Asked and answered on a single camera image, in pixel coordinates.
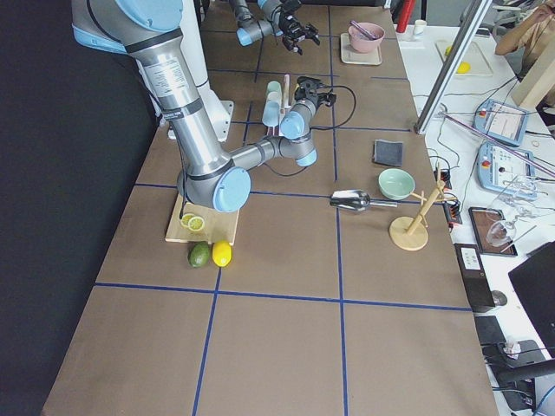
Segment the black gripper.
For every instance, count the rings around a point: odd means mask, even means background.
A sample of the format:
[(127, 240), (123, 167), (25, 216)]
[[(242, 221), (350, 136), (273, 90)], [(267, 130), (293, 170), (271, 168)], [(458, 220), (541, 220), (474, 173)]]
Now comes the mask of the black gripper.
[(332, 88), (320, 79), (305, 75), (297, 78), (294, 98), (294, 111), (300, 114), (306, 111), (314, 114), (322, 105), (333, 107), (336, 103), (336, 94)]
[(304, 40), (312, 40), (316, 45), (320, 45), (318, 28), (311, 23), (303, 26), (295, 16), (295, 10), (280, 8), (278, 27), (282, 31), (282, 44), (290, 52), (302, 55), (303, 51), (298, 44)]

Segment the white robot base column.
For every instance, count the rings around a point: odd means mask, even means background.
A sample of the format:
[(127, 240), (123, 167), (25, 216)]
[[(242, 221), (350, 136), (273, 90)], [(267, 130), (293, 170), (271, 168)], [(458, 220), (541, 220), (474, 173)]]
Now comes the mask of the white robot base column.
[(193, 0), (184, 0), (182, 5), (180, 29), (183, 39), (180, 49), (193, 77), (194, 84), (204, 102), (218, 141), (223, 143), (226, 142), (230, 131), (234, 103), (232, 101), (222, 101), (212, 90)]

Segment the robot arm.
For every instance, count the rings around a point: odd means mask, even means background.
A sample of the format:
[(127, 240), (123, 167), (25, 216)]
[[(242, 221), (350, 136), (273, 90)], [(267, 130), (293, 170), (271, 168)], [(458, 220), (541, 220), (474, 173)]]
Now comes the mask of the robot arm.
[(302, 6), (298, 0), (257, 1), (264, 12), (263, 19), (257, 19), (246, 1), (229, 1), (238, 25), (237, 38), (242, 46), (249, 46), (267, 36), (280, 37), (288, 51), (303, 54), (299, 43), (312, 40), (320, 45), (318, 29), (311, 23), (303, 25), (295, 16)]
[(272, 119), (276, 136), (227, 152), (224, 124), (231, 112), (211, 90), (192, 1), (74, 1), (72, 28), (82, 46), (129, 55), (140, 63), (140, 83), (175, 133), (183, 199), (220, 212), (239, 210), (251, 192), (249, 171), (274, 158), (299, 166), (317, 160), (311, 121), (336, 101), (316, 78), (297, 80), (292, 106)]

